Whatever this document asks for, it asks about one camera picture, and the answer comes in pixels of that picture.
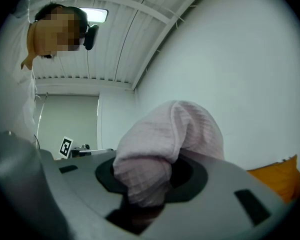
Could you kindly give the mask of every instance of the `ceiling beam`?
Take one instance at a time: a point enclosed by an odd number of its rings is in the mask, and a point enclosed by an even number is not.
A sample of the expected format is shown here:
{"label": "ceiling beam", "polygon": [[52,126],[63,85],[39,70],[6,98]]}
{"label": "ceiling beam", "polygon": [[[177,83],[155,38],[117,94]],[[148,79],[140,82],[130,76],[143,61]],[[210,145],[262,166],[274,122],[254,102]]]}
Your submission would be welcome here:
{"label": "ceiling beam", "polygon": [[[59,3],[61,3],[61,1],[75,1],[75,0],[57,0],[57,1]],[[143,3],[137,2],[137,1],[133,1],[133,0],[98,0],[98,1],[105,1],[105,2],[110,2],[110,3],[114,3],[114,4],[118,4],[118,5],[124,5],[124,6],[130,7],[130,8],[139,10],[145,14],[148,14],[165,24],[168,24],[170,22],[170,19],[168,17],[164,16],[162,13],[158,12],[155,9],[152,9],[149,6],[144,5]],[[42,1],[36,2],[34,4],[31,4],[30,10],[37,11],[37,10],[41,9],[42,7],[44,7],[48,2],[49,2],[49,0],[42,0]]]}
{"label": "ceiling beam", "polygon": [[103,90],[132,91],[131,83],[86,78],[36,79],[37,93],[55,95],[99,95]]}
{"label": "ceiling beam", "polygon": [[[176,15],[182,15],[186,9],[194,2],[195,0],[185,0],[183,4],[180,6],[178,11],[176,12]],[[143,64],[141,68],[139,69],[133,84],[132,84],[132,89],[134,90],[143,74],[143,72],[146,70],[146,67],[148,63],[150,62],[151,58],[155,54],[156,50],[158,49],[159,45],[162,43],[162,41],[165,39],[166,35],[169,33],[170,29],[176,24],[177,20],[179,19],[176,15],[174,15],[170,22],[164,27],[163,31],[161,34],[158,36],[156,41],[154,42],[153,46],[149,50],[148,55],[146,56],[145,60],[143,61]]]}

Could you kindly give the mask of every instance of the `white wall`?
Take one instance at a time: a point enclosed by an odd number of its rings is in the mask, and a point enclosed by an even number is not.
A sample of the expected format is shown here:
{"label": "white wall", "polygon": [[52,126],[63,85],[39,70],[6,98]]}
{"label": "white wall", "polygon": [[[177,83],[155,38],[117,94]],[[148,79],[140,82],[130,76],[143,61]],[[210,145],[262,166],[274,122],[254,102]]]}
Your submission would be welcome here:
{"label": "white wall", "polygon": [[107,90],[99,95],[97,138],[99,149],[117,149],[137,118],[135,96],[129,91]]}
{"label": "white wall", "polygon": [[[36,100],[34,120],[38,120],[45,96]],[[96,96],[50,95],[47,97],[39,124],[38,140],[41,149],[48,150],[54,158],[60,158],[59,149],[64,136],[78,145],[89,144],[97,149]]]}
{"label": "white wall", "polygon": [[244,169],[298,154],[300,170],[300,26],[281,0],[203,0],[136,95],[140,116],[173,99],[206,108]]}

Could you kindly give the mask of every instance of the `folded cloth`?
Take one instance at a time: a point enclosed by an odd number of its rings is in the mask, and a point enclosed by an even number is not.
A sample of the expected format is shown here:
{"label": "folded cloth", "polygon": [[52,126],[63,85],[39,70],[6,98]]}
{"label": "folded cloth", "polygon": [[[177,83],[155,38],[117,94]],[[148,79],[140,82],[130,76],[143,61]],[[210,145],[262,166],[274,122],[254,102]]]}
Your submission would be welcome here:
{"label": "folded cloth", "polygon": [[130,204],[154,207],[171,189],[171,164],[186,149],[224,159],[223,137],[210,113],[194,102],[172,100],[140,119],[120,140],[113,171]]}

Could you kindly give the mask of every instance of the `orange cushion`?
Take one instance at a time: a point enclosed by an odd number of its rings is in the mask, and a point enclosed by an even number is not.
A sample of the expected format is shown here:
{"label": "orange cushion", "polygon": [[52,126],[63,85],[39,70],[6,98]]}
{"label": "orange cushion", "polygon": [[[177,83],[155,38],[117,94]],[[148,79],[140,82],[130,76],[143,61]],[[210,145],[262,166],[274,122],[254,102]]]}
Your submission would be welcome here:
{"label": "orange cushion", "polygon": [[248,172],[281,196],[285,203],[300,196],[300,172],[297,169],[297,155],[284,162]]}

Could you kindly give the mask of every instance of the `pink cloth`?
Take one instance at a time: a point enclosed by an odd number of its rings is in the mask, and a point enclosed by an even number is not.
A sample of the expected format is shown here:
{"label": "pink cloth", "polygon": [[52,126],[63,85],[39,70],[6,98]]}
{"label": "pink cloth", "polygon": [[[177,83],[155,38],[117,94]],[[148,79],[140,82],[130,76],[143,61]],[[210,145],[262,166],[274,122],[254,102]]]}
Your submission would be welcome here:
{"label": "pink cloth", "polygon": [[159,206],[171,188],[171,164],[180,149],[224,159],[221,131],[203,107],[168,101],[140,119],[121,139],[114,176],[128,188],[130,204]]}

